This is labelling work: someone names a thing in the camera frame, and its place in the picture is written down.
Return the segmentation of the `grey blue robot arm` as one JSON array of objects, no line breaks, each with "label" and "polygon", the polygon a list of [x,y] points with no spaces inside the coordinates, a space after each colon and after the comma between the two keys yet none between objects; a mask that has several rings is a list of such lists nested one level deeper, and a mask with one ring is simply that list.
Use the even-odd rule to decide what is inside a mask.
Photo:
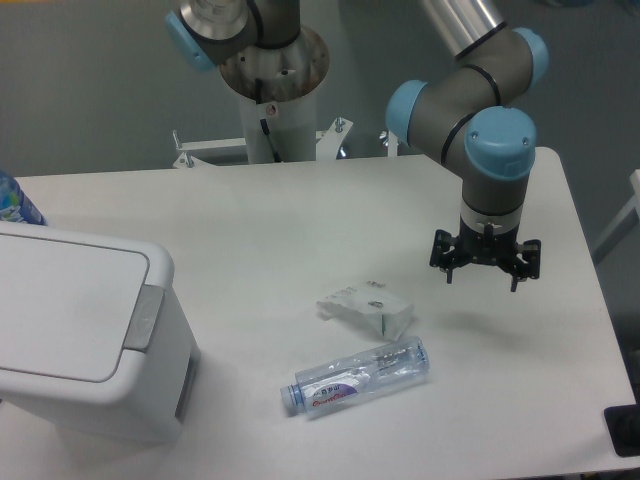
[{"label": "grey blue robot arm", "polygon": [[[423,8],[458,69],[430,85],[403,83],[385,113],[388,131],[462,182],[457,234],[435,234],[429,263],[452,274],[469,264],[540,275],[541,243],[517,239],[534,165],[536,127],[512,107],[544,75],[544,41],[511,28],[490,1],[427,1]],[[315,93],[329,53],[303,25],[296,1],[183,1],[165,18],[195,69],[216,69],[238,96],[252,163],[314,161]]]}]

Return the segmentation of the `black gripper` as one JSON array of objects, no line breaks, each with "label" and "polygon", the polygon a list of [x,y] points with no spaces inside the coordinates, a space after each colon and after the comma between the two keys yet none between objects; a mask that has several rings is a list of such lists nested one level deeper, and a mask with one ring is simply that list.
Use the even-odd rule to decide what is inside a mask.
[{"label": "black gripper", "polygon": [[460,221],[458,236],[438,229],[430,255],[430,266],[446,275],[446,283],[453,282],[453,272],[469,263],[499,266],[511,277],[510,291],[515,292],[521,282],[540,278],[541,241],[517,243],[518,227],[506,233],[478,232]]}]

